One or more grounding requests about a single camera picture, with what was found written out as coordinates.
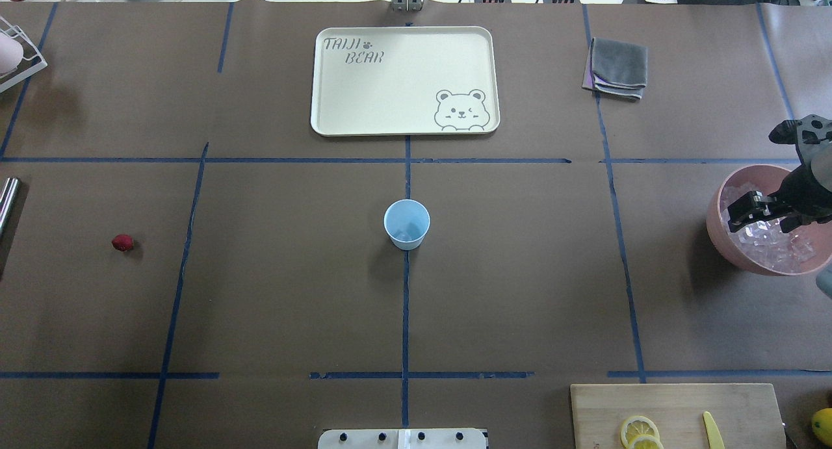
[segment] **wooden cutting board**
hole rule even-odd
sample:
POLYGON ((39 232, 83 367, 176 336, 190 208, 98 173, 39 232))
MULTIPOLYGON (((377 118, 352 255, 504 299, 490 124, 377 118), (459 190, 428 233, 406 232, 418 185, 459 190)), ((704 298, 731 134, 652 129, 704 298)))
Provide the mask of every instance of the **wooden cutting board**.
POLYGON ((572 384, 577 449, 622 449, 621 423, 643 415, 665 449, 708 449, 702 413, 710 411, 725 449, 784 449, 772 384, 572 384))

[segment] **pink bowl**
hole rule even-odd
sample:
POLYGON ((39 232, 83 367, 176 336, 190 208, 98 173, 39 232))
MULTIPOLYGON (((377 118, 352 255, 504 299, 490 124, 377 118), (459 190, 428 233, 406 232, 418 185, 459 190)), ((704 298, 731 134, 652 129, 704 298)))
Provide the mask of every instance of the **pink bowl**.
POLYGON ((708 227, 708 236, 710 236, 710 241, 713 242, 714 247, 722 254, 722 257, 725 257, 728 262, 736 265, 738 268, 747 270, 748 272, 754 272, 754 274, 793 276, 817 272, 829 260, 832 260, 832 223, 823 225, 811 224, 802 227, 809 236, 809 239, 812 240, 817 255, 802 263, 800 265, 801 272, 796 273, 778 272, 760 265, 760 263, 749 259, 743 251, 740 251, 740 248, 728 236, 728 226, 720 218, 720 196, 722 196, 722 191, 725 189, 725 186, 739 188, 743 183, 754 183, 754 185, 760 188, 760 191, 765 194, 771 194, 779 189, 779 185, 781 185, 782 180, 787 174, 788 170, 786 168, 774 165, 758 164, 746 166, 731 173, 722 185, 720 185, 714 197, 711 198, 707 218, 705 218, 705 224, 708 227))

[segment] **brown table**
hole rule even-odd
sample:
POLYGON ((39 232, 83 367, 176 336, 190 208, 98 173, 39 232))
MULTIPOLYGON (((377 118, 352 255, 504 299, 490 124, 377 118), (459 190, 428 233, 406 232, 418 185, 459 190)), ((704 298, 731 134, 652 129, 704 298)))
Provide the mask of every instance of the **brown table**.
POLYGON ((0 96, 0 177, 24 182, 0 242, 0 446, 315 447, 327 428, 474 426, 491 447, 568 447, 569 384, 639 381, 773 383, 791 437, 818 446, 832 303, 811 276, 731 266, 705 207, 740 166, 796 164, 766 139, 779 121, 832 117, 832 10, 3 15, 49 67, 0 96), (405 23, 491 31, 499 129, 316 135, 315 35, 405 23), (642 102, 580 89, 592 35, 650 47, 642 102), (432 216, 409 255, 381 227, 407 196, 432 216), (140 247, 117 253, 116 233, 140 247))

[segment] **microfiber cloth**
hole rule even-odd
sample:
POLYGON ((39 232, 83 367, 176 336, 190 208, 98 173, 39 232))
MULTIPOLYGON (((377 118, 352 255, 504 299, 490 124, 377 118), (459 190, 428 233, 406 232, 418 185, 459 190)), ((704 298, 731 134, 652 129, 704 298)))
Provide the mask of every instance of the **microfiber cloth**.
POLYGON ((583 88, 641 99, 647 87, 647 48, 592 38, 583 88))

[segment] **red fruit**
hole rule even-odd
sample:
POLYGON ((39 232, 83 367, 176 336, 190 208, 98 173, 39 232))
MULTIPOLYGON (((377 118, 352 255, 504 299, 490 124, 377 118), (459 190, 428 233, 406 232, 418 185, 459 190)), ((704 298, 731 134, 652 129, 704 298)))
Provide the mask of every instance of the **red fruit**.
POLYGON ((133 249, 133 237, 129 234, 120 234, 112 239, 112 247, 119 251, 130 251, 133 249))

